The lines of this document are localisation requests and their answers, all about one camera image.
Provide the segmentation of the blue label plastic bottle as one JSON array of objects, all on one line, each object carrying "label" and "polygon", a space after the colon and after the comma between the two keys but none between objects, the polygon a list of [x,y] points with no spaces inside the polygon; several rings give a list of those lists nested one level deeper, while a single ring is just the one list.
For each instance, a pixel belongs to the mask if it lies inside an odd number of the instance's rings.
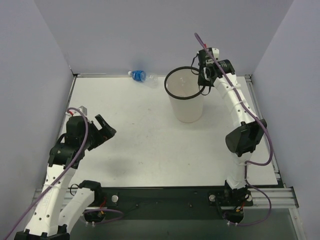
[{"label": "blue label plastic bottle", "polygon": [[134,81],[150,88],[158,87],[158,76],[144,70],[132,70],[127,73]]}]

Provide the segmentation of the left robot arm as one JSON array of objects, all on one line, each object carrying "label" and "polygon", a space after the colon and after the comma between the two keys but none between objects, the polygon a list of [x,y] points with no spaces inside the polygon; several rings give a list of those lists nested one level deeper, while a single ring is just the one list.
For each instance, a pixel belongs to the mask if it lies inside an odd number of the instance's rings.
[{"label": "left robot arm", "polygon": [[93,121],[81,113],[66,123],[66,132],[49,152],[47,176],[41,194],[33,204],[34,213],[16,240],[68,240],[70,232],[89,206],[101,207],[106,202],[99,182],[84,180],[71,201],[63,207],[65,194],[85,151],[91,151],[111,139],[116,130],[96,115]]}]

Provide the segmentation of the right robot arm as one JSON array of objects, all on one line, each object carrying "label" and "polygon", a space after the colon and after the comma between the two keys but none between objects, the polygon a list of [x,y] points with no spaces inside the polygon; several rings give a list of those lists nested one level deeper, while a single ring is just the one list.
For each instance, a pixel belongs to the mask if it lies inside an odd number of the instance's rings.
[{"label": "right robot arm", "polygon": [[257,115],[250,109],[231,62],[227,59],[215,62],[208,53],[214,53],[211,47],[197,52],[198,85],[215,88],[229,111],[234,130],[226,135],[225,143],[233,154],[233,164],[226,184],[231,190],[243,190],[247,187],[247,162],[251,160],[264,130],[255,120]]}]

